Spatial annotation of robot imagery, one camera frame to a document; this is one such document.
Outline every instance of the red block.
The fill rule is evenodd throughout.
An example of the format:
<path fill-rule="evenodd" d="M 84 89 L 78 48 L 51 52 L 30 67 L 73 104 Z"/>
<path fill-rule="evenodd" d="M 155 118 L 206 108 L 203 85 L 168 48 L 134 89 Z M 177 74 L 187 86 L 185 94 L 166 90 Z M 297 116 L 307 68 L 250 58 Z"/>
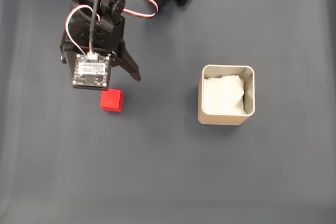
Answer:
<path fill-rule="evenodd" d="M 119 89 L 109 89 L 101 92 L 100 107 L 105 111 L 122 111 L 124 94 Z"/>

